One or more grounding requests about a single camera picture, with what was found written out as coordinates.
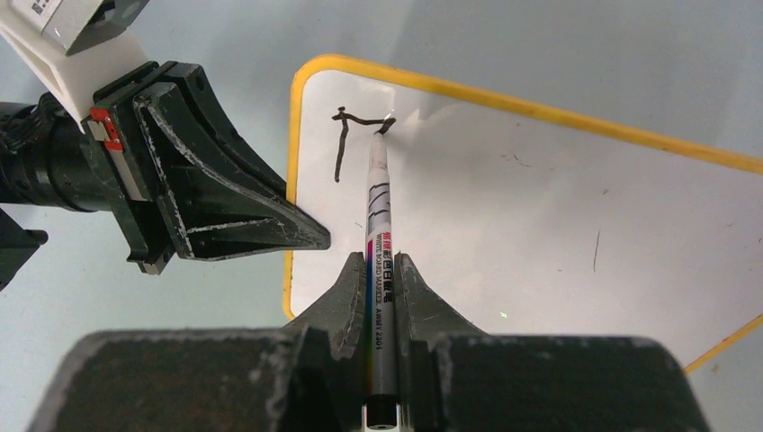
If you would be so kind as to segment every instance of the white board surface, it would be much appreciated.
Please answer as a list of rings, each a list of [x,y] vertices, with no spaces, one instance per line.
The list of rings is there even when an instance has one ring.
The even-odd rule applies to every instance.
[[[363,249],[375,128],[350,123],[335,183],[339,106],[393,110],[393,247],[485,331],[645,336],[687,365],[763,311],[763,176],[326,70],[303,88],[297,204],[332,247],[294,252],[297,315]]]

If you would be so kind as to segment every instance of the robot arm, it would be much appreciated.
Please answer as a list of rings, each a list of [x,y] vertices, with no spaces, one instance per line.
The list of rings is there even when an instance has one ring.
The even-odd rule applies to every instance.
[[[147,1],[0,3],[2,34],[52,95],[37,107],[0,103],[0,203],[110,211],[128,261],[152,275],[175,254],[328,248],[326,229],[286,201],[285,182],[238,135],[202,67],[146,60],[126,27]],[[19,12],[27,6],[42,8],[39,20]],[[59,27],[61,14],[78,31]],[[7,284],[41,237],[4,226]]]

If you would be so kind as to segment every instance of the scuff mark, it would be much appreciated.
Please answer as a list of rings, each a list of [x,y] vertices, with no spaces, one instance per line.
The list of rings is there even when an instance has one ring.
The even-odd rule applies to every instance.
[[[597,246],[596,249],[594,249],[594,273],[596,272],[596,258],[598,257],[598,241],[601,238],[601,229],[599,229],[597,234]]]
[[[217,225],[206,225],[203,227],[191,227],[188,229],[188,234],[194,234],[195,232],[204,232],[204,231],[212,231],[212,230],[226,230],[229,228],[246,227],[249,225],[257,226],[272,220],[273,219],[267,218],[267,219],[258,219],[258,220],[244,220],[241,222],[220,223]]]

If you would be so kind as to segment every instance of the marker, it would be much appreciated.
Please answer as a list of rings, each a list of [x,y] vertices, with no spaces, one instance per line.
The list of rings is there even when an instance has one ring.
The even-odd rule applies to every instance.
[[[366,315],[371,319],[371,370],[369,393],[365,401],[365,420],[369,429],[386,430],[398,424],[398,367],[395,296],[392,290],[390,175],[387,171],[387,147],[379,132],[373,134],[371,145],[367,210]]]

